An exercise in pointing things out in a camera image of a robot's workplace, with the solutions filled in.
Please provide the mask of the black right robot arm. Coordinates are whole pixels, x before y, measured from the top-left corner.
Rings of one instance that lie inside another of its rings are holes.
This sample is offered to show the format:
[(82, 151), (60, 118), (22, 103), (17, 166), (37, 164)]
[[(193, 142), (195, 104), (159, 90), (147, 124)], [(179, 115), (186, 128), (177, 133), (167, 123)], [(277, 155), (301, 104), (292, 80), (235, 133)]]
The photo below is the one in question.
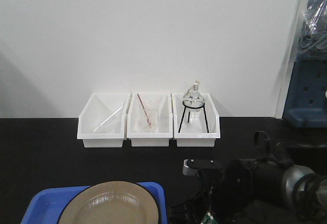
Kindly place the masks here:
[(245, 213), (263, 201), (293, 211), (301, 222), (326, 222), (326, 176), (297, 165), (283, 148), (274, 147), (265, 131), (253, 139), (258, 158), (234, 159), (223, 167), (214, 159), (186, 159), (183, 174), (196, 176), (198, 192), (170, 208), (169, 223), (265, 223)]

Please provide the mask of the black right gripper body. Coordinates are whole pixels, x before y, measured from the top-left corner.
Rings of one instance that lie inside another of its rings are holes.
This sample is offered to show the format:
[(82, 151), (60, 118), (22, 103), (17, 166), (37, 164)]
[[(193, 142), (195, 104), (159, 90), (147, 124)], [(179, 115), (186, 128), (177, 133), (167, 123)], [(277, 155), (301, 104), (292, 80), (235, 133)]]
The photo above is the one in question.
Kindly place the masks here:
[(201, 223), (208, 211), (215, 223), (228, 223), (221, 201), (223, 183), (221, 169), (199, 169), (196, 174), (199, 189), (192, 197), (169, 208), (168, 223)]

